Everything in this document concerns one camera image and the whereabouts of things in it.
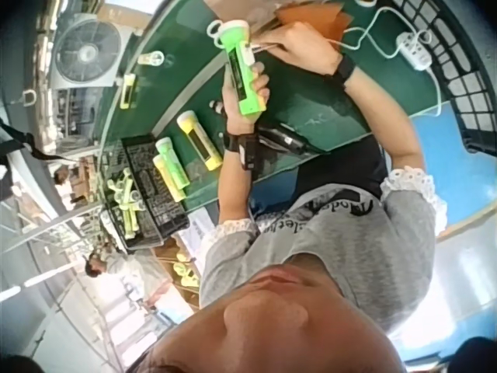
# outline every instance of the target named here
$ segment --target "electrical outlet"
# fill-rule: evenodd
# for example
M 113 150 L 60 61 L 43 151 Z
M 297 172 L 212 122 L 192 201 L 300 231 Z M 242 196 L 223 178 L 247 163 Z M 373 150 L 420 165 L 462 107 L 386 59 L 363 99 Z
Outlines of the electrical outlet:
M 425 71 L 433 63 L 432 55 L 419 38 L 415 42 L 413 33 L 401 33 L 397 37 L 397 47 L 415 70 Z

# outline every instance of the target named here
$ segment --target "forearm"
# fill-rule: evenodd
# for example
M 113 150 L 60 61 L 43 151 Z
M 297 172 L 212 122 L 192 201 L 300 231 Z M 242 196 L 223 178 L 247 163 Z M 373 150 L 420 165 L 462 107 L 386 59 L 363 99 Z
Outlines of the forearm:
M 346 92 L 366 118 L 374 137 L 391 156 L 395 168 L 424 169 L 421 146 L 412 123 L 387 92 L 359 68 L 347 81 Z
M 252 174 L 245 171 L 240 155 L 224 152 L 224 161 L 219 177 L 219 224 L 227 220 L 249 217 L 248 200 L 252 185 Z

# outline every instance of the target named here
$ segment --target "black plastic basket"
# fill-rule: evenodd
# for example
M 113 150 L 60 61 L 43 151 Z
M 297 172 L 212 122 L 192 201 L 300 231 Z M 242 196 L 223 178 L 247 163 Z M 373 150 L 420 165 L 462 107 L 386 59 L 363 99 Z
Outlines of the black plastic basket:
M 450 8 L 440 0 L 379 3 L 399 10 L 417 30 L 432 32 L 433 42 L 428 46 L 432 69 L 452 104 L 464 146 L 469 152 L 497 157 L 495 90 L 470 37 Z
M 122 211 L 113 200 L 113 192 L 104 186 L 106 205 L 111 213 L 116 230 L 130 250 L 160 246 L 171 234 L 189 225 L 182 205 L 176 203 L 167 189 L 161 174 L 152 159 L 157 155 L 155 139 L 151 135 L 124 138 L 107 147 L 103 156 L 104 179 L 117 180 L 123 170 L 130 168 L 134 180 L 133 190 L 137 190 L 146 210 L 137 211 L 140 231 L 135 238 L 124 238 Z

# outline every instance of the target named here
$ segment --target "woman's right hand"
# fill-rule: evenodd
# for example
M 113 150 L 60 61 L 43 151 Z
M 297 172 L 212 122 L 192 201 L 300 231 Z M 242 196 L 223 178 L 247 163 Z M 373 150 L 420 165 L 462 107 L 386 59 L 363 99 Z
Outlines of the woman's right hand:
M 296 22 L 252 39 L 256 44 L 280 44 L 267 51 L 283 62 L 322 75 L 334 75 L 342 55 L 308 23 Z

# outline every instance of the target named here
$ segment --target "green table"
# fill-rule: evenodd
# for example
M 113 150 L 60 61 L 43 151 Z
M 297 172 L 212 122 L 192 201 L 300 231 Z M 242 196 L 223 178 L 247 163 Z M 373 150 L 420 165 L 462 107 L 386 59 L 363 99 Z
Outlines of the green table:
M 374 10 L 363 9 L 355 2 L 347 2 L 345 11 L 354 16 L 354 26 L 365 27 Z M 198 208 L 216 198 L 219 170 L 208 172 L 197 157 L 185 135 L 176 125 L 176 117 L 184 110 L 194 110 L 200 123 L 222 149 L 219 134 L 224 130 L 224 120 L 208 107 L 212 99 L 220 99 L 222 62 L 205 84 L 187 95 L 177 105 L 176 97 L 193 79 L 202 79 L 203 69 L 218 56 L 220 51 L 212 44 L 204 30 L 215 15 L 200 0 L 180 0 L 166 9 L 169 12 L 144 46 L 144 53 L 154 50 L 168 55 L 168 63 L 159 68 L 133 66 L 137 74 L 137 91 L 129 110 L 115 109 L 106 134 L 106 142 L 118 138 L 158 133 L 159 138 L 172 138 L 178 157 L 192 181 L 185 191 L 183 201 L 187 211 Z M 386 51 L 393 52 L 395 36 L 407 27 L 392 14 L 383 14 L 372 31 L 373 37 Z M 360 33 L 346 35 L 344 42 L 355 44 Z M 381 57 L 368 40 L 359 51 L 349 53 L 357 64 L 375 78 L 409 114 L 415 114 L 436 104 L 436 91 L 431 78 L 414 71 L 401 56 L 390 61 Z M 314 145 L 331 150 L 356 141 L 369 133 L 362 115 L 350 99 L 338 89 L 333 89 L 322 77 L 286 65 L 267 53 L 259 54 L 257 60 L 266 64 L 270 76 L 271 99 L 267 117 L 280 120 L 294 127 Z M 173 116 L 171 108 L 176 107 Z M 170 121 L 162 115 L 169 108 Z M 299 159 L 291 155 L 279 156 L 274 162 L 266 162 L 259 180 L 298 166 L 309 158 Z

